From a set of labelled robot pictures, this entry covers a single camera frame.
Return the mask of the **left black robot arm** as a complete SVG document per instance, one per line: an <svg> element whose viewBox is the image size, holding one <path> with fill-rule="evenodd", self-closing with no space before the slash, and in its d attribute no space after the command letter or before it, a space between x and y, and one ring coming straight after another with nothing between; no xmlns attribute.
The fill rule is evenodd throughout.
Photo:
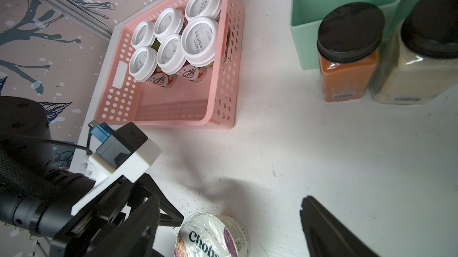
<svg viewBox="0 0 458 257"><path fill-rule="evenodd" d="M89 128L100 146L83 150L100 182L52 165L57 141L42 105L1 98L1 220L49 238L51 257L158 256L158 227L184 220L147 172L161 149L132 122Z"/></svg>

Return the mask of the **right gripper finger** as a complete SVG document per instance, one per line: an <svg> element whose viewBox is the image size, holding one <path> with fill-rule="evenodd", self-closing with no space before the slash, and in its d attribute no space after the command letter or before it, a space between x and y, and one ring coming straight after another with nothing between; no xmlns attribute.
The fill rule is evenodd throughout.
<svg viewBox="0 0 458 257"><path fill-rule="evenodd" d="M378 257L314 197L303 199L300 216L312 257Z"/></svg>

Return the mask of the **Chobani yogurt cup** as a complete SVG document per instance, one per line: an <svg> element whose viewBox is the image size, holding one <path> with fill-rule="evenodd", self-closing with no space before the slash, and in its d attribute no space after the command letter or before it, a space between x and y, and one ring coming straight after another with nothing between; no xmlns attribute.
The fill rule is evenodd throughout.
<svg viewBox="0 0 458 257"><path fill-rule="evenodd" d="M198 212L182 224L176 257L249 257L250 240L233 216Z"/></svg>

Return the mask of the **white yogurt bottle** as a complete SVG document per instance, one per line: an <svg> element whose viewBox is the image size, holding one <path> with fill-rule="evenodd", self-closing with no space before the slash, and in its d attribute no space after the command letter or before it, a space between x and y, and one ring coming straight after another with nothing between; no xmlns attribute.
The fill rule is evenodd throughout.
<svg viewBox="0 0 458 257"><path fill-rule="evenodd" d="M207 17L219 21L223 0L189 0L185 8L185 16L188 22Z"/></svg>
<svg viewBox="0 0 458 257"><path fill-rule="evenodd" d="M219 22L198 17L189 22L181 35L181 49L188 63L213 68L217 51Z"/></svg>
<svg viewBox="0 0 458 257"><path fill-rule="evenodd" d="M167 8L156 20L154 26L156 39L162 43L172 34L182 34L186 24L186 18L181 10Z"/></svg>

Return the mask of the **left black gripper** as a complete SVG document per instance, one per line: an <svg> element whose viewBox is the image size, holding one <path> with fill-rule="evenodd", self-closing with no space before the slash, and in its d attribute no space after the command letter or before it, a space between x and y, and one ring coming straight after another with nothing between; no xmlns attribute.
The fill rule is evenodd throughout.
<svg viewBox="0 0 458 257"><path fill-rule="evenodd" d="M51 257L158 257L157 229L179 227L180 211L145 173L121 177L83 207L51 240Z"/></svg>

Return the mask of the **green yogurt cup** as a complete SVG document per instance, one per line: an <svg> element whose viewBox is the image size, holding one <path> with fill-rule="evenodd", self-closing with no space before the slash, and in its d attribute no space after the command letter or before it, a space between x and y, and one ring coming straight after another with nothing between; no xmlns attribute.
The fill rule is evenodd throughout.
<svg viewBox="0 0 458 257"><path fill-rule="evenodd" d="M181 35L171 34L161 43L157 52L157 65L168 75L177 75L193 83L202 81L207 69L191 65L181 46Z"/></svg>
<svg viewBox="0 0 458 257"><path fill-rule="evenodd" d="M129 73L138 82L148 82L163 88L174 86L176 74L168 75L157 63L157 50L140 47L133 54L129 63Z"/></svg>
<svg viewBox="0 0 458 257"><path fill-rule="evenodd" d="M132 35L131 45L134 49L140 47L152 47L155 40L155 24L151 21L142 21Z"/></svg>

